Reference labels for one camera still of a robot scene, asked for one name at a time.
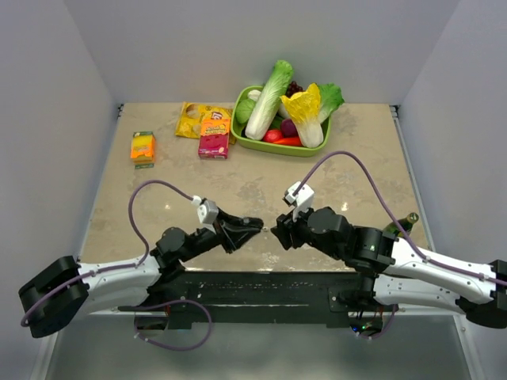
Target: yellow snack bag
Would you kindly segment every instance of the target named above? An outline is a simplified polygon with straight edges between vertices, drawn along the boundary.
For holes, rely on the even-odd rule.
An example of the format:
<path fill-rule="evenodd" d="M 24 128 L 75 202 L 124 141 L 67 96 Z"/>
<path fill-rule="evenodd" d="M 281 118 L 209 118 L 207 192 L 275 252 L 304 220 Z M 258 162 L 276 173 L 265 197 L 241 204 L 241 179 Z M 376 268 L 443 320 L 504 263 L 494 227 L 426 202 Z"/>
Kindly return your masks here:
<path fill-rule="evenodd" d="M 209 104 L 189 103 L 185 101 L 181 107 L 180 119 L 176 124 L 176 131 L 174 134 L 176 136 L 199 139 L 203 120 L 221 120 L 231 118 L 232 109 L 216 107 Z"/>

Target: purple grapes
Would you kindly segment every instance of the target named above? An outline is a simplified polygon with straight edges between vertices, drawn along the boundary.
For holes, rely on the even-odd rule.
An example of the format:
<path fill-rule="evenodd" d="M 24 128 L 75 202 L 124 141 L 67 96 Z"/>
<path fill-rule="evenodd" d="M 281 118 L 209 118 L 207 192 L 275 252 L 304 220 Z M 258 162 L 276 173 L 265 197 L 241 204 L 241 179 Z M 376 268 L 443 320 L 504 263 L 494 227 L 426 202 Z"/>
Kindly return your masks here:
<path fill-rule="evenodd" d="M 300 93 L 303 91 L 303 87 L 298 85 L 295 81 L 292 81 L 290 85 L 288 85 L 287 92 L 285 93 L 286 97 L 291 97 L 295 93 Z"/>

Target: pink snack box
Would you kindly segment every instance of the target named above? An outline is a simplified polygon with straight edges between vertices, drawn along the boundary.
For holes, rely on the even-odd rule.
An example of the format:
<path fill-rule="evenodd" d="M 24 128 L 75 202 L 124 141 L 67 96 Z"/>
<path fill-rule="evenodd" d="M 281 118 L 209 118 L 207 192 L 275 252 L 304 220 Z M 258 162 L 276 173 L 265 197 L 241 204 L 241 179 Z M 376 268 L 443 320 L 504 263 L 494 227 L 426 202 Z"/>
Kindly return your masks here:
<path fill-rule="evenodd" d="M 229 154 L 229 132 L 231 119 L 206 119 L 200 129 L 200 158 L 227 158 Z"/>

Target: white enclosure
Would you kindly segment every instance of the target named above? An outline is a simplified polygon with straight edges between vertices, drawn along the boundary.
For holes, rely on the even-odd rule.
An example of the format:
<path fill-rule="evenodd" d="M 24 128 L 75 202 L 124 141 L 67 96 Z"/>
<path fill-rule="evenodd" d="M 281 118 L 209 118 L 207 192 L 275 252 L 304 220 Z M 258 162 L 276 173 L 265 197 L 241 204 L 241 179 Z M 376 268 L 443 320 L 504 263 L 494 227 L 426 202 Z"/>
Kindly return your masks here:
<path fill-rule="evenodd" d="M 505 0 L 2 2 L 0 378 L 30 378 L 17 290 L 81 247 L 116 106 L 233 101 L 279 58 L 348 102 L 401 105 L 436 248 L 507 260 L 505 20 Z M 507 333 L 466 329 L 476 374 L 504 379 Z"/>

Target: red bell pepper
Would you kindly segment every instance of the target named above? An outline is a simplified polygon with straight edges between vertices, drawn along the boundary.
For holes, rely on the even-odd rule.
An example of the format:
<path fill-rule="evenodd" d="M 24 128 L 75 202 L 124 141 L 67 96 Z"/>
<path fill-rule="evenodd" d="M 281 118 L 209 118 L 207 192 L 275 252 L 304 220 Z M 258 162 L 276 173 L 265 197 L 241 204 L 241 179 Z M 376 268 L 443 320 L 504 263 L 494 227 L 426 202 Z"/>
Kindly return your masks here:
<path fill-rule="evenodd" d="M 266 141 L 267 143 L 274 143 L 277 140 L 282 139 L 284 136 L 279 129 L 270 129 L 262 138 L 262 141 Z"/>
<path fill-rule="evenodd" d="M 299 137 L 285 137 L 280 140 L 273 141 L 273 144 L 289 145 L 289 146 L 303 146 Z"/>

